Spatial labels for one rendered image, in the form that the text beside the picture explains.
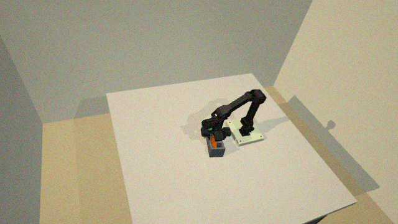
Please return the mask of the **orange l-shaped part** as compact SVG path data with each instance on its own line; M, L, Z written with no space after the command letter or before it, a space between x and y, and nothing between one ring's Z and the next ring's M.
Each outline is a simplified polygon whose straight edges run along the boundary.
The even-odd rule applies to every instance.
M214 136L211 136L211 145L212 147L216 147L216 141Z

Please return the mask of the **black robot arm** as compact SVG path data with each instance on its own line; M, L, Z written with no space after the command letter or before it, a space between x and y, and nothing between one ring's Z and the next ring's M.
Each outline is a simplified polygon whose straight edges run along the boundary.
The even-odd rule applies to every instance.
M215 109L214 112L212 112L210 119L205 119L202 121L202 126L204 129L222 127L224 120L228 119L228 117L231 115L231 113L234 110L246 104L248 101L251 101L252 103L249 107L247 115L241 118L240 120L242 127L241 129L239 129L239 132L241 133L242 136L249 136L250 135L249 132L254 130L253 127L254 115L256 114L259 105L263 104L265 100L266 96L263 94L263 92L260 89L247 91L243 96L234 100L230 104L223 105ZM214 130L213 135L215 137L215 141L222 141L226 139L226 134L222 132L222 129L219 131L217 131L217 129Z

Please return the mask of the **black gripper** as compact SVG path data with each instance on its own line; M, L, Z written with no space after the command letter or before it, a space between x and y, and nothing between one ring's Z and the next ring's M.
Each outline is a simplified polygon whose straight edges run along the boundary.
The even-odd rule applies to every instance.
M226 136L231 135L231 130L229 127L223 127L223 128L222 127L220 127L220 128L214 127L214 128L212 128L212 130L201 128L201 136L208 137L208 139L210 140L210 137L211 137L210 134L213 134L213 131L216 129L217 129L217 131L222 129L222 132L224 134L226 134Z

